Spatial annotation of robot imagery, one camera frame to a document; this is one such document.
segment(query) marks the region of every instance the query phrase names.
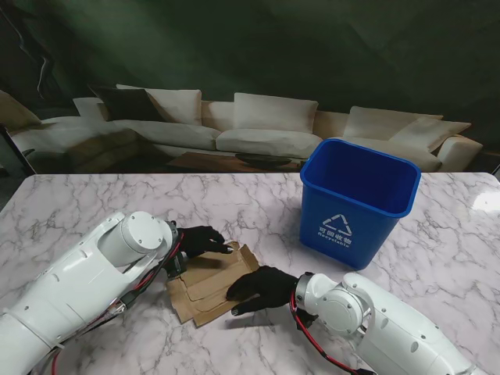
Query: blue bin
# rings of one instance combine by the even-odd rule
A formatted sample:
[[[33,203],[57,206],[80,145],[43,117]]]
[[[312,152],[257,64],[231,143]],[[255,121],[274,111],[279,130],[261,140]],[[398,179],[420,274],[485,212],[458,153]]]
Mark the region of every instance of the blue bin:
[[[407,160],[327,139],[300,177],[301,243],[360,270],[411,211],[420,170]]]

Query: white marble surface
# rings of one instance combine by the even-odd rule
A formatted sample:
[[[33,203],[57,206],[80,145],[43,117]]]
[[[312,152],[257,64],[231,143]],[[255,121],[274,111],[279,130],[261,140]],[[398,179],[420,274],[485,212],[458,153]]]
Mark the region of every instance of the white marble surface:
[[[262,264],[340,280],[335,261],[298,242],[297,174],[72,175],[26,179],[0,213],[0,308],[115,211],[210,224]],[[362,274],[428,315],[490,374],[500,369],[500,188],[487,174],[424,174],[409,216]],[[342,340],[312,332],[355,365]],[[124,318],[69,345],[59,374],[332,374],[287,307],[180,325],[160,281]]]

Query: cardboard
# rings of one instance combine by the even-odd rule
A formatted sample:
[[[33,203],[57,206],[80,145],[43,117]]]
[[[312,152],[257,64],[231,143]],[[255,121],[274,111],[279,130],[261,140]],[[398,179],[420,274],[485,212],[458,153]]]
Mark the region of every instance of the cardboard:
[[[231,242],[233,253],[206,252],[187,261],[187,271],[167,283],[167,291],[180,322],[195,320],[196,327],[211,322],[239,302],[227,301],[229,286],[259,268],[247,245]]]

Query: cardboard box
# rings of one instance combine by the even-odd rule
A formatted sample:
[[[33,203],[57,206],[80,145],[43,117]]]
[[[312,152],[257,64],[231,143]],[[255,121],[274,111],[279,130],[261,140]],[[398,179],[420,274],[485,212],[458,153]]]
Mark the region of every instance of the cardboard box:
[[[206,252],[187,261],[187,271],[167,283],[167,291],[180,322],[194,319],[197,327],[211,322],[239,302],[227,301],[229,286],[246,273],[259,268],[247,245],[230,245],[232,254]]]

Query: sofa cushion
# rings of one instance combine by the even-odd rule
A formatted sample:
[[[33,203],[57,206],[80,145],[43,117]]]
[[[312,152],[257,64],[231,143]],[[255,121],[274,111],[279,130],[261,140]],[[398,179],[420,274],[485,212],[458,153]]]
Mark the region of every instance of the sofa cushion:
[[[399,145],[390,141],[357,137],[338,137],[338,139],[409,160],[415,163],[422,172],[435,172],[441,166],[441,161],[436,156],[427,151],[409,147],[408,145]]]
[[[313,132],[318,102],[276,96],[234,94],[234,128]]]
[[[234,128],[233,102],[206,102],[202,100],[202,121],[204,127],[218,131]]]
[[[61,117],[44,120],[39,128],[19,132],[12,139],[21,152],[34,148],[66,153],[73,165],[79,165],[110,149],[133,144],[137,135],[114,123]]]
[[[117,84],[119,89],[142,87]],[[202,125],[202,92],[200,90],[163,90],[146,88],[153,105],[167,123]]]
[[[155,121],[114,121],[121,127],[134,130],[143,139],[158,145],[171,145],[202,150],[215,150],[218,130],[186,123],[157,123]]]
[[[143,88],[119,90],[104,86],[88,87],[104,102],[111,120],[163,121]]]
[[[233,129],[216,139],[217,150],[307,159],[322,139],[299,131]]]
[[[349,113],[343,136],[388,141],[403,127],[423,116],[438,120],[443,118],[440,115],[422,115],[354,106]]]
[[[407,127],[401,129],[389,141],[432,152],[441,146],[446,138],[457,135],[469,126],[470,123],[457,123],[420,117]]]
[[[8,131],[38,125],[40,120],[28,108],[4,91],[0,91],[0,123]]]

